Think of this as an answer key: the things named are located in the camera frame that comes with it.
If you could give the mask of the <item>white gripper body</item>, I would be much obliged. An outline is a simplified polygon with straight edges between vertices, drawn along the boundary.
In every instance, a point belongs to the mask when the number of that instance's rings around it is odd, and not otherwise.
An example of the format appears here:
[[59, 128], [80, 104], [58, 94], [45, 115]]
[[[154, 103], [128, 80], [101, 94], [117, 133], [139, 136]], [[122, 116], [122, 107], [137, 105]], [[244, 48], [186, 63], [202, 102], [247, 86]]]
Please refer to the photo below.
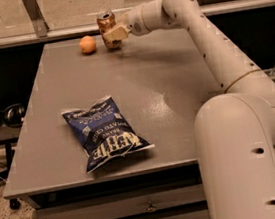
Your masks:
[[147, 35], [149, 29], [144, 24], [143, 4], [133, 7], [129, 12], [124, 13], [117, 19], [118, 34], [121, 39], [127, 38], [129, 35]]

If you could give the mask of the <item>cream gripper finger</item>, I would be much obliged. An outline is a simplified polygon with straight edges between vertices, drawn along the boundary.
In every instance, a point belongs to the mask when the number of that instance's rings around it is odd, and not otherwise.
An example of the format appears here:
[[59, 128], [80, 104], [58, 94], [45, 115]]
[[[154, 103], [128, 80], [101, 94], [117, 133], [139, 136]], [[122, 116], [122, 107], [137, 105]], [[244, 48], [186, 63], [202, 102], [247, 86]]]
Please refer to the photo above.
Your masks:
[[110, 43], [128, 38], [130, 29], [125, 23], [117, 23], [112, 27], [102, 28], [101, 32], [102, 38], [105, 40], [105, 42]]

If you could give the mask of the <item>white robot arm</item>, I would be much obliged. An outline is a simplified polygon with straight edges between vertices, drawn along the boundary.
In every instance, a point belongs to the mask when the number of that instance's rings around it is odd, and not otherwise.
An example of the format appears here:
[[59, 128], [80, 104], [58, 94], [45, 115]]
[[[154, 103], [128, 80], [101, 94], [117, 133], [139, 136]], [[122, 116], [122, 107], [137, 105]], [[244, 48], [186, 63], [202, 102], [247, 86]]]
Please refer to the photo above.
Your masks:
[[275, 82], [202, 13], [197, 0], [153, 0], [102, 32], [106, 41], [180, 25], [220, 85], [195, 118], [210, 219], [275, 219]]

